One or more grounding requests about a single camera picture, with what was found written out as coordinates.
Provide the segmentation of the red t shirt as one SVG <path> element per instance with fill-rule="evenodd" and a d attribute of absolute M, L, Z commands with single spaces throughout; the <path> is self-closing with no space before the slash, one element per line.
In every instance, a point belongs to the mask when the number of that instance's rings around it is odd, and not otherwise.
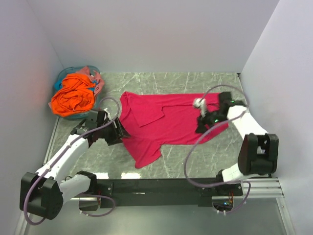
<path fill-rule="evenodd" d="M 130 138 L 124 146 L 135 161 L 135 168 L 143 168 L 161 156 L 161 146 L 192 145 L 196 133 L 199 110 L 193 101 L 202 94 L 135 94 L 124 92 L 120 101 L 120 121 Z"/>

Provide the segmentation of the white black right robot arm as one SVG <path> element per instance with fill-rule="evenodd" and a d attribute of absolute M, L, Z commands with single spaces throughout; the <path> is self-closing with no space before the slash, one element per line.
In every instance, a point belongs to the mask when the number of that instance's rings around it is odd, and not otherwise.
<path fill-rule="evenodd" d="M 218 110 L 209 111 L 204 97 L 194 100 L 193 106 L 200 110 L 196 133 L 201 137 L 197 143 L 217 128 L 232 123 L 243 139 L 238 161 L 222 170 L 215 183 L 198 183 L 192 179 L 188 179 L 188 182 L 200 188 L 215 187 L 216 193 L 226 195 L 231 191 L 232 184 L 276 171 L 279 138 L 262 128 L 248 111 L 248 105 L 242 100 L 234 100 L 231 92 L 220 93 L 218 101 Z"/>

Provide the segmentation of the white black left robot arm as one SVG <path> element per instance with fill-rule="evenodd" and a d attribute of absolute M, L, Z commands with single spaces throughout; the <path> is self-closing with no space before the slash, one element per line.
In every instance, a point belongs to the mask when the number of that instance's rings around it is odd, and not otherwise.
<path fill-rule="evenodd" d="M 69 180 L 65 177 L 72 165 L 98 139 L 107 145 L 121 143 L 130 134 L 118 116 L 101 109 L 91 110 L 86 119 L 75 126 L 65 144 L 35 173 L 27 172 L 21 179 L 20 210 L 42 219 L 54 219 L 64 203 L 79 194 L 87 197 L 98 193 L 97 176 L 79 171 Z"/>

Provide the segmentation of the orange t shirt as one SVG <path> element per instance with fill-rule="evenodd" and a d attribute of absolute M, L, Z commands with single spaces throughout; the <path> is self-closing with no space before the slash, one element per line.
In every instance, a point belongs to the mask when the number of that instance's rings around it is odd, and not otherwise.
<path fill-rule="evenodd" d="M 94 87 L 86 75 L 68 74 L 62 80 L 62 88 L 51 98 L 52 112 L 67 117 L 91 110 L 95 103 Z"/>

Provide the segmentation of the pink t shirt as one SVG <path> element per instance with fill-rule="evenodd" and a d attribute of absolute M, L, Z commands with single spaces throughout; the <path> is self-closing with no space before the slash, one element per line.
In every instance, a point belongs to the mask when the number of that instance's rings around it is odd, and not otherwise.
<path fill-rule="evenodd" d="M 90 81 L 95 84 L 95 87 L 93 89 L 94 96 L 97 96 L 101 92 L 103 86 L 105 85 L 105 82 L 101 78 L 100 72 L 96 67 L 84 66 L 76 71 L 76 73 L 86 75 L 90 79 Z"/>

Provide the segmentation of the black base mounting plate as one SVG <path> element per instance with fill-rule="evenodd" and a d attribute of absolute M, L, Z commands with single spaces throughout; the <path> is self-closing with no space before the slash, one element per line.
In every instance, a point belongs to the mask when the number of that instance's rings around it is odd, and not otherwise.
<path fill-rule="evenodd" d="M 213 197 L 242 196 L 240 184 L 199 188 L 183 178 L 175 179 L 98 179 L 96 195 L 115 200 L 116 206 L 212 207 Z"/>

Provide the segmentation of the blue garment in basket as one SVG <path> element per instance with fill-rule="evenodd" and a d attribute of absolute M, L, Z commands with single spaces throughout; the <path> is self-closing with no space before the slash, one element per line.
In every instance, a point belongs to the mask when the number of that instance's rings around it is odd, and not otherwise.
<path fill-rule="evenodd" d="M 56 91 L 59 91 L 62 88 L 62 80 L 57 80 L 53 87 Z"/>

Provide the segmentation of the aluminium frame rail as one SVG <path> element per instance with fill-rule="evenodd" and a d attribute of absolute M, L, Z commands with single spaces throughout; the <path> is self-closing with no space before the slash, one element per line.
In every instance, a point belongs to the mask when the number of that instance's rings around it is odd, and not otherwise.
<path fill-rule="evenodd" d="M 249 183 L 251 184 L 249 198 L 284 198 L 278 178 L 250 178 L 247 182 L 241 182 L 239 188 L 245 197 L 248 193 Z"/>

